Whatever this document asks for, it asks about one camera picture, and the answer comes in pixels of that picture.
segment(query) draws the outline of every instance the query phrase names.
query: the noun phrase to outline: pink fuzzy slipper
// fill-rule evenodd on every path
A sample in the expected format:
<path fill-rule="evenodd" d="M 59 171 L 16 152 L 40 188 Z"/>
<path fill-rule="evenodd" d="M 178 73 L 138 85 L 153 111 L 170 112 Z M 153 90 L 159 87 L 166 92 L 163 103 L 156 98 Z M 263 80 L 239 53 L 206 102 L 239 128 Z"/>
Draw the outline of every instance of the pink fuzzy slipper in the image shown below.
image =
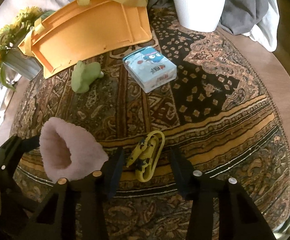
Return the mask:
<path fill-rule="evenodd" d="M 44 124 L 39 144 L 45 172 L 54 183 L 59 178 L 82 179 L 108 160 L 93 135 L 57 117 Z"/>

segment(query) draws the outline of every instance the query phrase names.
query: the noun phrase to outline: paisley pattern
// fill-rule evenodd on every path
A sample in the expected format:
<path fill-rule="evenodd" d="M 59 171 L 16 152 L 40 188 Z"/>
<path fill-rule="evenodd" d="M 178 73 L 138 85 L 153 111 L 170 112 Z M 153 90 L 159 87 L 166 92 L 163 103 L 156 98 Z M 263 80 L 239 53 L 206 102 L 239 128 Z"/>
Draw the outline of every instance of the paisley pattern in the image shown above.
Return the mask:
<path fill-rule="evenodd" d="M 153 39 L 93 57 L 105 73 L 85 94 L 70 87 L 73 68 L 30 82 L 11 135 L 29 138 L 56 116 L 91 132 L 111 155 L 130 154 L 152 130 L 166 146 L 153 178 L 136 180 L 124 168 L 117 195 L 104 203 L 110 239 L 184 239 L 191 202 L 176 193 L 167 159 L 178 145 L 199 170 L 218 179 L 235 177 L 274 228 L 290 212 L 290 152 L 271 97 L 253 68 L 220 32 L 185 29 L 170 9 L 151 10 Z M 128 75 L 122 58 L 153 46 L 177 65 L 177 79 L 145 94 Z M 14 175 L 23 192 L 38 201 L 53 185 L 39 149 L 23 155 Z M 218 235 L 215 202 L 213 237 Z M 77 238 L 81 238 L 77 224 Z"/>

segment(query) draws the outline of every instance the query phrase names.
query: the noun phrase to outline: green stuffed object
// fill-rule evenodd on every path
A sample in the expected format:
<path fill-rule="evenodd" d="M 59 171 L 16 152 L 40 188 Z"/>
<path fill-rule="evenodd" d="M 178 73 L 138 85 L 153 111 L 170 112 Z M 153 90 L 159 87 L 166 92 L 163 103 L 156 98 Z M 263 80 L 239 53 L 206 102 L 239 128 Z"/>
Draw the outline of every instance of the green stuffed object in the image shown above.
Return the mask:
<path fill-rule="evenodd" d="M 89 90 L 90 84 L 103 76 L 104 73 L 101 71 L 101 65 L 98 62 L 85 65 L 83 61 L 79 60 L 72 73 L 72 90 L 76 93 L 85 93 Z"/>

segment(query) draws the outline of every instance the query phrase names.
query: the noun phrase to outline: orange plastic tray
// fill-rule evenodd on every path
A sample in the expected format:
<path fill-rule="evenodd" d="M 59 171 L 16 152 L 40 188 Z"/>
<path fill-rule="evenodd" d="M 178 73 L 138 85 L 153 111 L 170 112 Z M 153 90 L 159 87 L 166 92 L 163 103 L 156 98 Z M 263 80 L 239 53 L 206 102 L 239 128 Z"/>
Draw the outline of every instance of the orange plastic tray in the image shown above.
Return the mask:
<path fill-rule="evenodd" d="M 69 3 L 42 21 L 31 50 L 48 78 L 79 60 L 151 40 L 146 7 L 128 7 L 112 0 Z M 24 41 L 19 47 L 22 50 Z"/>

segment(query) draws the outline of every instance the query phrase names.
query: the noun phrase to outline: green leaf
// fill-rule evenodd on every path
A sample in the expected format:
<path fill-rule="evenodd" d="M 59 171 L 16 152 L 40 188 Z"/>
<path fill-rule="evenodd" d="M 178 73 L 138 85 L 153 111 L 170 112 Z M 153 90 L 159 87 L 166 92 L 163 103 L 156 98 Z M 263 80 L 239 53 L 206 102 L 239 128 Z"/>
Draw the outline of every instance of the green leaf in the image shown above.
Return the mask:
<path fill-rule="evenodd" d="M 0 82 L 2 83 L 3 86 L 16 92 L 16 89 L 6 82 L 5 65 L 3 65 L 3 64 L 1 66 L 1 71 L 0 71 Z"/>

